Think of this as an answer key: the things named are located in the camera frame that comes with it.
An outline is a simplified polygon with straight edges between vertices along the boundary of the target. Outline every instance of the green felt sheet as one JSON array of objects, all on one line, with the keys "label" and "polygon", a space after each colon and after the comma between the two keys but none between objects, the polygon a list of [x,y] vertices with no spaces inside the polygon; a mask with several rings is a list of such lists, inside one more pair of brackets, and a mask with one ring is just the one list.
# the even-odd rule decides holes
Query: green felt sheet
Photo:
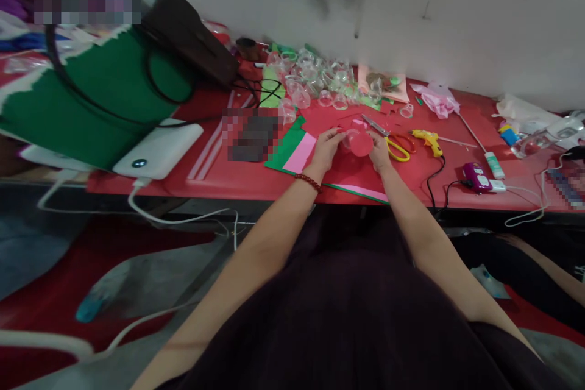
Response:
[{"label": "green felt sheet", "polygon": [[[284,165],[291,158],[294,150],[297,149],[297,146],[303,140],[305,136],[305,131],[302,130],[301,126],[305,123],[305,118],[300,116],[296,122],[291,126],[288,132],[285,134],[284,138],[282,139],[281,144],[278,146],[276,151],[269,157],[269,160],[266,161],[264,164],[267,168],[274,169],[275,171],[285,172],[287,174],[294,174],[294,172],[287,171],[283,169]],[[361,196],[364,198],[368,198],[374,201],[377,201],[382,204],[389,204],[387,201],[383,202],[376,198],[369,197],[367,195],[357,193],[348,189],[345,189],[340,186],[332,185],[332,184],[325,184],[324,186],[330,186],[332,188],[336,188],[339,190],[343,190],[344,192],[349,192],[357,196]]]},{"label": "green felt sheet", "polygon": [[[110,170],[153,126],[177,108],[158,97],[147,82],[147,44],[133,29],[103,46],[94,46],[65,68],[85,94],[110,111],[148,123],[121,121],[83,102],[53,70],[46,71],[32,91],[9,96],[0,115],[0,129],[97,168]],[[193,73],[177,60],[155,50],[153,77],[169,97],[185,100]]]}]

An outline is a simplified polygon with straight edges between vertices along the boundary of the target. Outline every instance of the white power adapter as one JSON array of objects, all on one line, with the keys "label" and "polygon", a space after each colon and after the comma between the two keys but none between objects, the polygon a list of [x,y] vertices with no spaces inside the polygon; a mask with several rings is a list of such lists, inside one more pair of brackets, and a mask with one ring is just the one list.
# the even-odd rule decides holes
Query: white power adapter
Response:
[{"label": "white power adapter", "polygon": [[499,180],[490,180],[489,181],[490,184],[492,185],[492,188],[489,190],[489,192],[505,192],[506,191],[506,185],[504,183],[502,183]]}]

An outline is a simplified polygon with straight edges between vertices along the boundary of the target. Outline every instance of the woman's hand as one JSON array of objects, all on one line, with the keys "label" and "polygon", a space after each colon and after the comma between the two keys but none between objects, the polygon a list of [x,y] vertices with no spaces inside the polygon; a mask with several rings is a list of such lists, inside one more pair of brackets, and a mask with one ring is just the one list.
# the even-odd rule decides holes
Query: woman's hand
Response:
[{"label": "woman's hand", "polygon": [[370,152],[370,158],[376,172],[381,174],[384,169],[392,168],[386,140],[374,132],[368,131],[367,133],[374,139],[374,148]]},{"label": "woman's hand", "polygon": [[346,136],[344,132],[338,132],[339,130],[339,127],[331,128],[322,133],[317,139],[313,161],[311,161],[311,164],[306,169],[310,169],[311,173],[315,174],[315,176],[309,175],[312,179],[321,180],[325,173],[331,169],[331,163],[337,152],[337,147]]}]

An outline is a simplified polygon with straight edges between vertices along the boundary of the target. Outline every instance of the red table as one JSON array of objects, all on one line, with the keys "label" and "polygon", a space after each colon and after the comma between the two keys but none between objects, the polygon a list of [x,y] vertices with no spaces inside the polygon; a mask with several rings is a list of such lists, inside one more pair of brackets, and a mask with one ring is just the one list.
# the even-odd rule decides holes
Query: red table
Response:
[{"label": "red table", "polygon": [[[248,63],[244,65],[245,76],[257,78],[260,70]],[[410,120],[396,114],[392,117],[398,126],[410,129],[413,123],[420,129],[437,132],[440,136],[452,138],[466,143],[476,144],[463,122],[456,115],[450,115],[446,120],[440,120],[426,106],[419,106],[416,94],[410,83],[420,83],[408,80],[408,94],[414,104],[414,117]],[[501,119],[492,118],[496,113],[495,102],[488,97],[479,96],[462,91],[453,92],[461,104],[461,113],[474,129],[478,138],[488,151],[495,152],[500,164],[506,173],[505,183],[508,186],[519,186],[540,194],[539,173],[547,167],[556,166],[551,157],[553,151],[543,151],[526,160],[518,160],[510,152],[509,147],[499,137],[497,124]],[[234,107],[242,105],[249,96],[249,91],[236,89]],[[210,115],[218,115],[226,108],[229,93],[213,85],[200,88],[192,101],[183,105],[174,117],[179,119],[197,119]],[[263,163],[245,163],[229,161],[227,146],[223,145],[220,154],[203,181],[187,178],[193,164],[197,160],[209,137],[215,131],[218,121],[202,123],[204,134],[195,142],[167,178],[154,181],[147,188],[140,191],[141,195],[175,196],[213,199],[238,200],[276,200],[291,184],[291,175],[274,171],[264,167]],[[489,172],[481,148],[466,148],[457,144],[440,142],[447,165],[443,172],[431,181],[433,193],[438,207],[445,203],[447,185],[463,179],[461,167],[469,161],[479,161]],[[425,184],[425,179],[440,168],[441,163],[432,157],[430,149],[419,146],[417,154],[408,163],[396,163],[395,167],[416,196],[428,207],[431,199]],[[129,194],[132,190],[133,179],[107,172],[94,172],[88,182],[87,190],[95,193]],[[550,183],[546,184],[547,194],[551,201],[549,211],[573,212],[568,203],[559,195],[557,189]],[[530,211],[539,207],[538,200],[529,193],[519,190],[510,190],[500,194],[476,195],[471,190],[454,185],[449,193],[450,208],[465,208],[479,210],[518,210]],[[317,197],[317,202],[333,204],[377,204],[363,197],[343,192],[333,188],[324,188],[324,192]]]}]

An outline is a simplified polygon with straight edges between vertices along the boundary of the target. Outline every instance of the dark dress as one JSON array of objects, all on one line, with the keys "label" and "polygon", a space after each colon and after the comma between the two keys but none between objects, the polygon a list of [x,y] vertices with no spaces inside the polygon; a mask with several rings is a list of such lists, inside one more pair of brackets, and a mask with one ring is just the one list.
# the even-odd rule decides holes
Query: dark dress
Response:
[{"label": "dark dress", "polygon": [[516,338],[467,322],[413,266],[395,221],[331,244],[326,219],[309,218],[287,267],[160,389],[568,388]]}]

